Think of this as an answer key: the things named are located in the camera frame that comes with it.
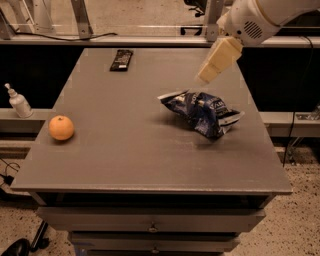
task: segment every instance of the white bottle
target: white bottle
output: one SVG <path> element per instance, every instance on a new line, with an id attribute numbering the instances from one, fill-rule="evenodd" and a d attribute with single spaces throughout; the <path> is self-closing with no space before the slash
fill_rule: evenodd
<path id="1" fill-rule="evenodd" d="M 26 98 L 18 94 L 14 89 L 10 88 L 9 84 L 5 84 L 5 87 L 8 89 L 8 93 L 10 95 L 10 104 L 16 110 L 17 114 L 22 118 L 27 118 L 33 114 L 33 110 L 31 109 Z"/>

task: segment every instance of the orange fruit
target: orange fruit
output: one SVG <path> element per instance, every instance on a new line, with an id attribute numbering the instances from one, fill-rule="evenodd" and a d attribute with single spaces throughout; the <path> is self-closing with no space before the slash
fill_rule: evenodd
<path id="1" fill-rule="evenodd" d="M 74 125 L 69 117 L 57 115 L 49 122 L 49 133 L 56 140 L 67 140 L 74 133 Z"/>

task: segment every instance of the black panel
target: black panel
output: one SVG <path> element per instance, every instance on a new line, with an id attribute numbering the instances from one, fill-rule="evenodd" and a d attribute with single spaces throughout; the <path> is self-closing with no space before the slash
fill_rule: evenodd
<path id="1" fill-rule="evenodd" d="M 244 48 L 238 64 L 259 111 L 310 112 L 320 100 L 320 49 Z"/>
<path id="2" fill-rule="evenodd" d="M 9 108 L 5 83 L 24 95 L 32 108 L 52 108 L 83 47 L 0 46 L 0 107 Z"/>

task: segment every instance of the bottle nozzle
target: bottle nozzle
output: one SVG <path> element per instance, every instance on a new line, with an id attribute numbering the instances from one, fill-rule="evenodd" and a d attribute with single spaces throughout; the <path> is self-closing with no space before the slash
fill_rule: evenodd
<path id="1" fill-rule="evenodd" d="M 10 90 L 10 89 L 11 89 L 11 86 L 10 86 L 10 84 L 9 84 L 9 83 L 6 83 L 6 84 L 4 85 L 4 87 L 6 87 L 8 90 Z"/>

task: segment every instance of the drawer handle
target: drawer handle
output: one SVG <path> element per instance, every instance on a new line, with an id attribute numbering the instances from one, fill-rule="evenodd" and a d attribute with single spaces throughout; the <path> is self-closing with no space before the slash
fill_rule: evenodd
<path id="1" fill-rule="evenodd" d="M 154 225 L 154 223 L 151 224 L 151 227 L 148 229 L 150 233 L 157 233 L 158 229 Z"/>
<path id="2" fill-rule="evenodd" d="M 157 247 L 154 247 L 152 250 L 151 250 L 151 253 L 152 254 L 158 254 L 160 251 L 157 249 Z"/>

